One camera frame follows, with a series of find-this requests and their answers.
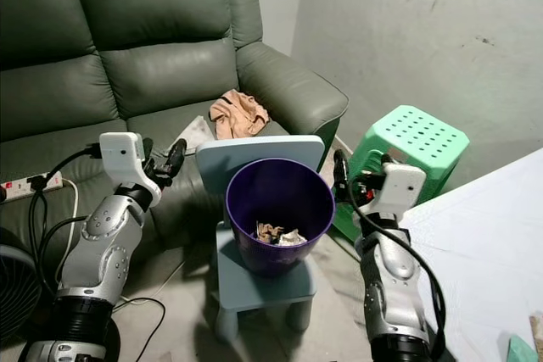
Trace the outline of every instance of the white table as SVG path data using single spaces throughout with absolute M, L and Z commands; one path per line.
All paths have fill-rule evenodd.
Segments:
M 509 338 L 532 348 L 543 310 L 543 149 L 411 209 L 402 227 L 445 293 L 447 348 L 460 361 L 505 361 Z M 421 279 L 435 328 L 428 279 Z

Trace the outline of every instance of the chair backrest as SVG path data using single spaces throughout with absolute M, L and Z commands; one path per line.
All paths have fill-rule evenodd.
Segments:
M 258 0 L 1 0 L 0 140 L 211 100 Z

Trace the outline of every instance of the beige cloth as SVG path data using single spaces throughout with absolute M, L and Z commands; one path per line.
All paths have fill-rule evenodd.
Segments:
M 255 136 L 270 121 L 267 111 L 253 97 L 235 89 L 211 105 L 210 117 L 216 123 L 217 139 Z

